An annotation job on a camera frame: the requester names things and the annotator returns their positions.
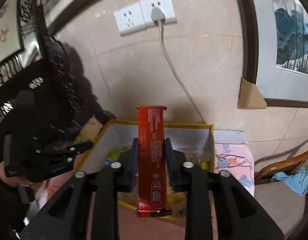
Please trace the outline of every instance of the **power outlet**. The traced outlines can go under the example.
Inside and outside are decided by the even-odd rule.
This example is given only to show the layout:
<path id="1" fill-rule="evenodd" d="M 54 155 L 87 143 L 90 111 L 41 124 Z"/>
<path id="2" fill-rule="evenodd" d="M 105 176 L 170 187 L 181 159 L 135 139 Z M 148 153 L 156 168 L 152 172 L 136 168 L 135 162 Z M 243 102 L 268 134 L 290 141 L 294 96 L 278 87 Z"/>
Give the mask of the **power outlet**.
<path id="1" fill-rule="evenodd" d="M 121 36 L 146 29 L 140 3 L 131 4 L 114 12 Z"/>
<path id="2" fill-rule="evenodd" d="M 165 23 L 177 22 L 172 0 L 141 0 L 140 5 L 146 27 L 155 25 L 151 17 L 154 7 L 162 10 L 165 15 Z"/>

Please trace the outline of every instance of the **blue mountain painting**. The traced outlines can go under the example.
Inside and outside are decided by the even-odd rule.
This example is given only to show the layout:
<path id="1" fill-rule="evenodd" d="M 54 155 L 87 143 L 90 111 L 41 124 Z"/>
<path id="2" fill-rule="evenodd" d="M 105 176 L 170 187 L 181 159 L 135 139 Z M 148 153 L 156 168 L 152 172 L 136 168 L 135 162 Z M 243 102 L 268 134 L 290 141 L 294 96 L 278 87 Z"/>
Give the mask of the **blue mountain painting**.
<path id="1" fill-rule="evenodd" d="M 277 67 L 308 74 L 308 23 L 303 15 L 280 8 L 275 12 L 277 26 Z"/>

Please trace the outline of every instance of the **wooden chair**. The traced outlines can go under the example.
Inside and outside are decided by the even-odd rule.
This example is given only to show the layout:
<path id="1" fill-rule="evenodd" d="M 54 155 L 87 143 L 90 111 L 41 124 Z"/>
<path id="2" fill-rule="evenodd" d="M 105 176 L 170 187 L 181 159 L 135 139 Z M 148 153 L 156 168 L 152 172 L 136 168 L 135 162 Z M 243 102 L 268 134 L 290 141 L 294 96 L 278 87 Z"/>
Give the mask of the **wooden chair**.
<path id="1" fill-rule="evenodd" d="M 287 240 L 308 239 L 308 193 L 299 196 L 282 181 L 269 183 L 280 171 L 294 174 L 308 160 L 308 151 L 270 164 L 255 176 L 255 199 L 283 231 Z"/>

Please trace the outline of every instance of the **hand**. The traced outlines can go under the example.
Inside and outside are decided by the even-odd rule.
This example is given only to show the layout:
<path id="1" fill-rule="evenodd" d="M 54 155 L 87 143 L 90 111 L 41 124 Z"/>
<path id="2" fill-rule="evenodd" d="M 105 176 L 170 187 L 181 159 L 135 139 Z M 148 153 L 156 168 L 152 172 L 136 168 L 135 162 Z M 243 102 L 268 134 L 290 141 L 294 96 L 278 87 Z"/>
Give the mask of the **hand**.
<path id="1" fill-rule="evenodd" d="M 4 171 L 4 162 L 0 163 L 0 179 L 10 187 L 16 187 L 17 184 L 30 186 L 34 190 L 38 190 L 42 183 L 33 183 L 26 179 L 25 176 L 6 177 Z"/>

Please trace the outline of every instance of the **chair seat cushion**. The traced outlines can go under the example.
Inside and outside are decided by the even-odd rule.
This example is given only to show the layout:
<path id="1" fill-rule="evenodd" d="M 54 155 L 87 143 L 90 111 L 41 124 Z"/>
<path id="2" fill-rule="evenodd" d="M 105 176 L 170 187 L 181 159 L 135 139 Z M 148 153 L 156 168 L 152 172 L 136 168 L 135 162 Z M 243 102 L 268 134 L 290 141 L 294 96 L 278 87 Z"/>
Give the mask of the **chair seat cushion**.
<path id="1" fill-rule="evenodd" d="M 282 181 L 255 186 L 255 199 L 288 237 L 300 223 L 306 196 L 299 196 Z"/>

